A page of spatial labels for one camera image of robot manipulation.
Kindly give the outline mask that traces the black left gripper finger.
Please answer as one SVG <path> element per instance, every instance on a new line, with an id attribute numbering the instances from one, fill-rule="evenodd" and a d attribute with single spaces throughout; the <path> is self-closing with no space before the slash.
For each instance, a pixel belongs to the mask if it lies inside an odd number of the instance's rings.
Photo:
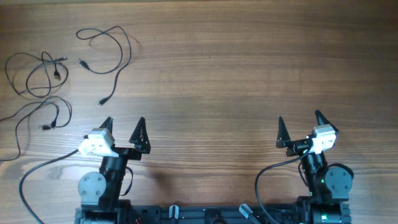
<path id="1" fill-rule="evenodd" d="M 108 116 L 99 128 L 106 129 L 109 133 L 112 133 L 113 132 L 113 118 Z"/>
<path id="2" fill-rule="evenodd" d="M 129 143 L 134 145 L 134 148 L 143 154 L 149 154 L 151 150 L 149 137 L 146 130 L 146 120 L 140 117 L 130 139 Z"/>

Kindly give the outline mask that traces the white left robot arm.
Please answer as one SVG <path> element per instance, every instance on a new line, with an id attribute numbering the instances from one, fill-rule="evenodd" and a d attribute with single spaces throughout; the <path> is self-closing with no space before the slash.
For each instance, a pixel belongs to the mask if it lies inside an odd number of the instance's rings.
<path id="1" fill-rule="evenodd" d="M 141 117 L 129 139 L 133 147 L 117 147 L 112 135 L 113 119 L 108 117 L 99 128 L 94 128 L 84 137 L 78 151 L 101 156 L 98 172 L 85 174 L 78 183 L 81 206 L 76 209 L 76 224 L 141 223 L 142 218 L 134 210 L 130 200 L 122 200 L 131 189 L 129 184 L 122 194 L 126 172 L 132 169 L 128 161 L 139 161 L 143 154 L 150 153 L 150 141 L 146 131 L 146 120 Z"/>

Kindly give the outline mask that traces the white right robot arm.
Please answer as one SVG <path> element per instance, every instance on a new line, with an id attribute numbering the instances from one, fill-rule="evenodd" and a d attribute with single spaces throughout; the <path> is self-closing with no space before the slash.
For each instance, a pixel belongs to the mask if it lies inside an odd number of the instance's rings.
<path id="1" fill-rule="evenodd" d="M 300 156 L 300 176 L 310 195 L 299 196 L 288 211 L 278 215 L 282 223 L 351 223 L 347 201 L 354 172 L 348 166 L 326 161 L 324 152 L 335 146 L 339 130 L 321 111 L 316 110 L 317 126 L 306 138 L 290 139 L 283 118 L 279 118 L 276 147 L 286 148 L 286 155 Z"/>

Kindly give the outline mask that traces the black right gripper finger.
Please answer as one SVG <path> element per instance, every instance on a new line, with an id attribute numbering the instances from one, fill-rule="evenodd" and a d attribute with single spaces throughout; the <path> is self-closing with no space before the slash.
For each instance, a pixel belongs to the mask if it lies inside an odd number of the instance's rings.
<path id="1" fill-rule="evenodd" d="M 292 141 L 290 139 L 289 132 L 286 128 L 283 118 L 279 116 L 279 127 L 277 133 L 276 147 L 285 148 L 285 147 L 290 147 L 291 145 Z"/>
<path id="2" fill-rule="evenodd" d="M 333 130 L 335 131 L 336 134 L 339 133 L 338 128 L 336 128 L 330 121 L 328 121 L 320 110 L 315 111 L 315 116 L 316 116 L 317 123 L 319 126 L 329 124 L 333 128 Z"/>

